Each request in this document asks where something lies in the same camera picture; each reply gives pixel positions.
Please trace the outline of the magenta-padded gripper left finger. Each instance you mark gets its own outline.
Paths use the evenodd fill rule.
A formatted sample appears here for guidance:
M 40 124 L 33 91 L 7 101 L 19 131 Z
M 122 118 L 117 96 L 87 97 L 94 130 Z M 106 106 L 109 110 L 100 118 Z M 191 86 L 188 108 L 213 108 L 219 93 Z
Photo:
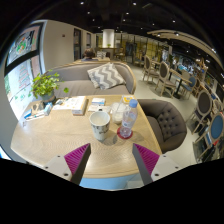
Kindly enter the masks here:
M 66 155 L 56 155 L 48 161 L 43 169 L 79 185 L 91 154 L 91 144 L 87 143 Z

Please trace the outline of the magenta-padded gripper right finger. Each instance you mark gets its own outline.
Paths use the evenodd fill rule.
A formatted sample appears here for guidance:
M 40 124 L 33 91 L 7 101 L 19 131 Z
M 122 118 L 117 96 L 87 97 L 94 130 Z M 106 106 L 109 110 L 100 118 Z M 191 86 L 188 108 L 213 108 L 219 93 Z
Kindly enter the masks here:
M 181 167 L 167 155 L 158 155 L 136 143 L 133 144 L 132 154 L 144 185 L 181 170 Z

